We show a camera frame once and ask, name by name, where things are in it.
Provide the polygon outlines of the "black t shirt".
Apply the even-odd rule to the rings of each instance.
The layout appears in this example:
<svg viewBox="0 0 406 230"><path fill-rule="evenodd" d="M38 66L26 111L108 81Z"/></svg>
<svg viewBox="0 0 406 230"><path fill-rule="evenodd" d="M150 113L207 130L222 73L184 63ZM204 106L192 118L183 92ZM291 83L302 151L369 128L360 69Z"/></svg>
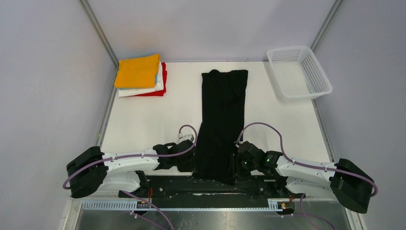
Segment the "black t shirt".
<svg viewBox="0 0 406 230"><path fill-rule="evenodd" d="M248 71L202 73L202 122L194 156L196 176L234 185L235 141L244 128Z"/></svg>

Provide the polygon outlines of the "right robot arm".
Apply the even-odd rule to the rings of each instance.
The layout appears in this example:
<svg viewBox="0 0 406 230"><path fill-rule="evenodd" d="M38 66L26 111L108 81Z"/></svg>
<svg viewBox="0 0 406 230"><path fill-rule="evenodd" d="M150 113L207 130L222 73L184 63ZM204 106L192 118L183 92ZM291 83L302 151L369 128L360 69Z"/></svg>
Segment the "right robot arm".
<svg viewBox="0 0 406 230"><path fill-rule="evenodd" d="M361 214L368 211L374 180L350 160L297 161L281 152L264 152L248 141L237 143L237 155L249 171L257 170L273 177L278 196L293 193L330 198L351 211Z"/></svg>

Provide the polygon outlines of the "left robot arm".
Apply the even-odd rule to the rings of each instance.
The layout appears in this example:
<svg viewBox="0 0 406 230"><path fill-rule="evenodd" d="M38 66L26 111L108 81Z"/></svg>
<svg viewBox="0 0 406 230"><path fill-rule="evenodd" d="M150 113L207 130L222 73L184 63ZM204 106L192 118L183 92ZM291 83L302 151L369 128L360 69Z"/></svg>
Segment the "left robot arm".
<svg viewBox="0 0 406 230"><path fill-rule="evenodd" d="M67 164L68 178L62 186L72 198L120 190L142 197L148 192L148 176L191 175L195 150L189 139L127 153L102 152L93 146Z"/></svg>

